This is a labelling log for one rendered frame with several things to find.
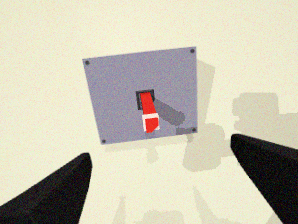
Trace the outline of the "red peg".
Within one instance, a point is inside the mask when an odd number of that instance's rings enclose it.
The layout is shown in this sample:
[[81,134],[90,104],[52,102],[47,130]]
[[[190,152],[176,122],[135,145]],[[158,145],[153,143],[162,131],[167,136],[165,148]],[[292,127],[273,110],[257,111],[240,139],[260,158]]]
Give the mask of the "red peg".
[[156,113],[150,92],[140,93],[143,109],[143,127],[144,131],[151,133],[159,129],[159,116]]

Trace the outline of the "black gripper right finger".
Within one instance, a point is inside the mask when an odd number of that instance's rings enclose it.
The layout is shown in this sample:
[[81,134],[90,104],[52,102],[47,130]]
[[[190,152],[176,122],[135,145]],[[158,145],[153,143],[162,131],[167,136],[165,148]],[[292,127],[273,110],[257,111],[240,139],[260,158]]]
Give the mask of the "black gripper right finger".
[[298,224],[298,149],[241,134],[230,146],[282,224]]

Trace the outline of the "grey sloped panel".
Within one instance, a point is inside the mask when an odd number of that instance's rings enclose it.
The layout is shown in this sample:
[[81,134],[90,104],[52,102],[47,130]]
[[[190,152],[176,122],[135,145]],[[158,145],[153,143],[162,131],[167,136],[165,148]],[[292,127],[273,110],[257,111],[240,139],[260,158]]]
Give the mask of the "grey sloped panel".
[[[82,59],[101,145],[198,133],[196,46]],[[140,93],[159,129],[144,131]]]

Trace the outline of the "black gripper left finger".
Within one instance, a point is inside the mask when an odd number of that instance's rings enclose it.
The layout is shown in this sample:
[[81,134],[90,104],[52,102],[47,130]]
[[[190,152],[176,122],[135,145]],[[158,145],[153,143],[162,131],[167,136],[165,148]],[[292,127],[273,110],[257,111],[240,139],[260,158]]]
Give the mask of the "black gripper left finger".
[[0,206],[0,224],[79,224],[93,163],[82,152]]

